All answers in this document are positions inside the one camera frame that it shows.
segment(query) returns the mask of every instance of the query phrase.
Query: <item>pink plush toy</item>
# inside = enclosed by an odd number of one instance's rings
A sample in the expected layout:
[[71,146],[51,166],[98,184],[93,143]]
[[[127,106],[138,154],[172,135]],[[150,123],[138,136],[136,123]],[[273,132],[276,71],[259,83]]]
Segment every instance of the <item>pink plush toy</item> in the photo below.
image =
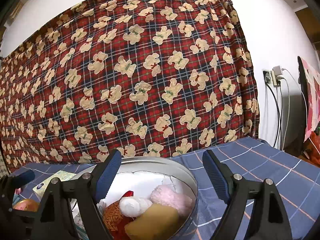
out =
[[166,185],[157,186],[152,191],[150,199],[153,203],[177,209],[181,217],[187,217],[193,208],[193,201],[190,197],[176,193]]

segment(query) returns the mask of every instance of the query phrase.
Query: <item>small package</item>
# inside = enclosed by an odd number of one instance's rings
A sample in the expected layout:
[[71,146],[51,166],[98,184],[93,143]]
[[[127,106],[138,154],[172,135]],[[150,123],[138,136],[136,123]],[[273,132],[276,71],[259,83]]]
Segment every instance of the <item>small package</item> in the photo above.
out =
[[50,181],[53,178],[59,178],[61,181],[66,181],[66,180],[70,180],[75,175],[76,174],[71,173],[71,172],[58,171],[55,174],[53,174],[52,176],[50,176],[49,178],[47,178],[44,181],[42,181],[41,183],[39,183],[37,186],[35,186],[33,188],[33,191],[36,194],[36,196],[38,197],[38,199],[41,200],[45,190],[47,189],[47,186],[49,185]]

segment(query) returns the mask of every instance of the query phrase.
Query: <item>blue plaid bedsheet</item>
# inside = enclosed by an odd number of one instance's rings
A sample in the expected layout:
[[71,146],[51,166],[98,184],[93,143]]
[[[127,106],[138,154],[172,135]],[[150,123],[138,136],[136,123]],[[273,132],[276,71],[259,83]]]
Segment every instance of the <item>blue plaid bedsheet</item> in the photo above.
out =
[[[233,173],[242,174],[246,179],[263,181],[265,178],[271,178],[283,199],[293,239],[307,234],[320,214],[319,168],[250,137],[208,149],[211,149],[221,162],[227,164]],[[198,181],[198,229],[194,240],[210,239],[226,208],[224,202],[218,199],[203,168],[203,152],[202,149],[171,158],[189,168]],[[92,164],[28,163],[13,174],[18,175],[27,169],[34,170],[36,179],[26,186],[21,195],[23,198],[38,200],[32,188],[47,177],[59,170],[78,173],[90,166]],[[252,201],[247,203],[237,240],[244,238],[252,204]]]

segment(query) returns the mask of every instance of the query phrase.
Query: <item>wall outlet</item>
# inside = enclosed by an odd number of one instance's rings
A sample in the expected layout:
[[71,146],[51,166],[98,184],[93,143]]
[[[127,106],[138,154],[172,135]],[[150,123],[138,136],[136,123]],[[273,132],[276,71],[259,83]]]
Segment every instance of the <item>wall outlet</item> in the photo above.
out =
[[265,70],[263,69],[262,70],[262,73],[263,73],[263,79],[264,79],[264,82],[268,85],[272,85],[273,82],[272,82],[272,76],[271,76],[271,70]]
[[278,87],[278,83],[277,83],[277,79],[275,76],[275,72],[273,70],[270,71],[271,72],[271,80],[272,80],[272,84],[274,87]]

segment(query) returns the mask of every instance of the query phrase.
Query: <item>orange ball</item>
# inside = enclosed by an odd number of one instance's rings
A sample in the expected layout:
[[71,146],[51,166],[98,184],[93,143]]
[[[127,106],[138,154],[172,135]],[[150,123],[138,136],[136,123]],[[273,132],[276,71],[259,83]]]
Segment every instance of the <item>orange ball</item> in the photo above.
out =
[[23,210],[23,211],[33,211],[33,212],[37,212],[38,207],[39,207],[38,202],[28,198],[19,201],[13,206],[14,209]]

